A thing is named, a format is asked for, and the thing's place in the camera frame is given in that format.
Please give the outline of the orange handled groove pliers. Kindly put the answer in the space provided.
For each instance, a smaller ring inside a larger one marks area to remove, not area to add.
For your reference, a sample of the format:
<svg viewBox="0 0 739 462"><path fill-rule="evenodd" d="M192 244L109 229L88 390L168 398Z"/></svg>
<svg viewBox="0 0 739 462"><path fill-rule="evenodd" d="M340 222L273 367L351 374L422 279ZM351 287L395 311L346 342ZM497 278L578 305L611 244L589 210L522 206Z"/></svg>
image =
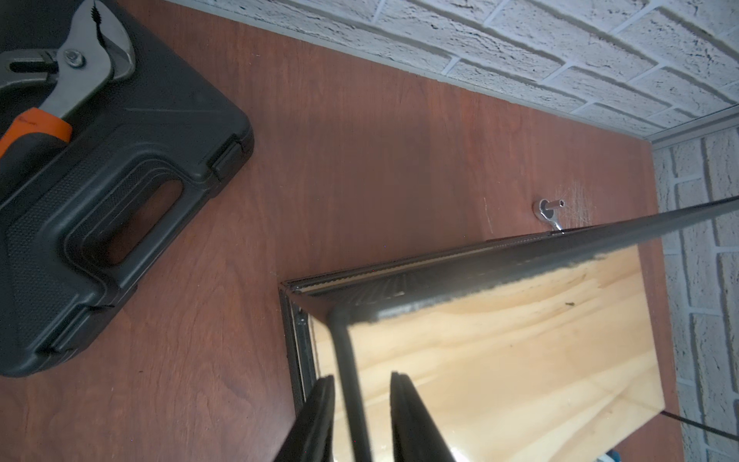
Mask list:
<svg viewBox="0 0 739 462"><path fill-rule="evenodd" d="M69 117L111 82L133 76L136 55L128 31L100 1L75 11L57 49L1 54L1 92L51 85L38 107L18 114L1 137L1 196L5 198L67 148Z"/></svg>

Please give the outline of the red handled ratchet wrench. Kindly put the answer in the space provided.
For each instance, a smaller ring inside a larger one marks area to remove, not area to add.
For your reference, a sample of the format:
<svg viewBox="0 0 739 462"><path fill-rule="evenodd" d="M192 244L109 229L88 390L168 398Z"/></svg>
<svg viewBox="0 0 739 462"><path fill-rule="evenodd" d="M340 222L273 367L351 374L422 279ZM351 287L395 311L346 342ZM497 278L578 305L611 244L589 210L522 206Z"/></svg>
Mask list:
<svg viewBox="0 0 739 462"><path fill-rule="evenodd" d="M532 211L539 221L549 225L553 231L563 232L564 229L559 221L559 211L565 206L566 202L563 199L550 201L541 198L532 204Z"/></svg>

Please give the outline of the black orange tool bag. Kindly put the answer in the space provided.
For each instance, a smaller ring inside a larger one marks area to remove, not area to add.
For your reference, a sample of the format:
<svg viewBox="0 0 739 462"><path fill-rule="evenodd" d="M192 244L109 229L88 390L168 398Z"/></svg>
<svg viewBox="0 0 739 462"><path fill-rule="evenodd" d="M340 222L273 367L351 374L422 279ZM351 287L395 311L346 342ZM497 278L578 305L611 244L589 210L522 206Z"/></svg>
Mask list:
<svg viewBox="0 0 739 462"><path fill-rule="evenodd" d="M247 115L123 7L133 74L71 117L67 146L1 171L1 373L85 350L142 276L251 157Z"/></svg>

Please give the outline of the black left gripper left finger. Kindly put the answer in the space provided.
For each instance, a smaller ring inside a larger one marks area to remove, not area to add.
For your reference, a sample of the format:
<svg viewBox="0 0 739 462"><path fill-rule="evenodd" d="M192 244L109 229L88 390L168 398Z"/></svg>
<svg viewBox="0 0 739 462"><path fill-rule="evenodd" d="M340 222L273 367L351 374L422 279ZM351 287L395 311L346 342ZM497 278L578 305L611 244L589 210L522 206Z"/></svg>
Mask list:
<svg viewBox="0 0 739 462"><path fill-rule="evenodd" d="M333 461L335 379L317 380L274 462Z"/></svg>

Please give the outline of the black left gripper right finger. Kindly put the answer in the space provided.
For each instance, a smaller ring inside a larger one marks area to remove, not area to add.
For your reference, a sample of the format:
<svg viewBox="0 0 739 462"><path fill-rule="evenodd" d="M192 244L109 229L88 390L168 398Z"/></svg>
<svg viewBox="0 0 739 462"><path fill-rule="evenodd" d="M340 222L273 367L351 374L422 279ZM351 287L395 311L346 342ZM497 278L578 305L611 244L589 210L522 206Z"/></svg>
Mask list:
<svg viewBox="0 0 739 462"><path fill-rule="evenodd" d="M390 390L394 461L454 462L411 378L392 373Z"/></svg>

